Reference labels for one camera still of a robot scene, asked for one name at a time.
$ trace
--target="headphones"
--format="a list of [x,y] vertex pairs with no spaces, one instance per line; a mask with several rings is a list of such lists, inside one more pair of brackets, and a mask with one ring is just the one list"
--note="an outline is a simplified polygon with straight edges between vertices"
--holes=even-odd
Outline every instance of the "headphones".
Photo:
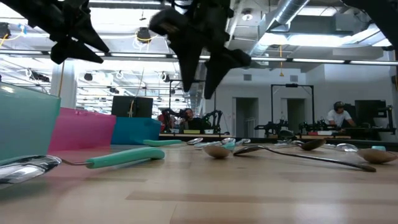
[[344,103],[341,101],[337,101],[334,105],[333,105],[333,109],[335,109],[335,111],[338,111],[338,108],[344,108]]

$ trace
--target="computer monitor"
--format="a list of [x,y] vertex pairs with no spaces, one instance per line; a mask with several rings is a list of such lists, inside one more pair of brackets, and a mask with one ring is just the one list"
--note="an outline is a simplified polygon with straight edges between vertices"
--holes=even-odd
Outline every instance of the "computer monitor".
[[355,110],[357,123],[369,123],[374,125],[373,118],[386,118],[387,111],[385,100],[356,100]]
[[129,117],[130,107],[133,100],[134,104],[132,106],[132,117],[152,117],[152,106],[154,104],[154,99],[135,96],[114,96],[112,102],[112,115],[117,117]]

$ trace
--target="teal plastic bin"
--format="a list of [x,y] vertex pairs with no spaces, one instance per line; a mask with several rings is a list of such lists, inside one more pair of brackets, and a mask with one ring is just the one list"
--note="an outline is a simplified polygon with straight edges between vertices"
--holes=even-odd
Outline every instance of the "teal plastic bin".
[[60,104],[56,96],[0,82],[0,164],[46,155]]
[[112,144],[143,145],[143,140],[159,140],[160,121],[152,118],[116,118]]

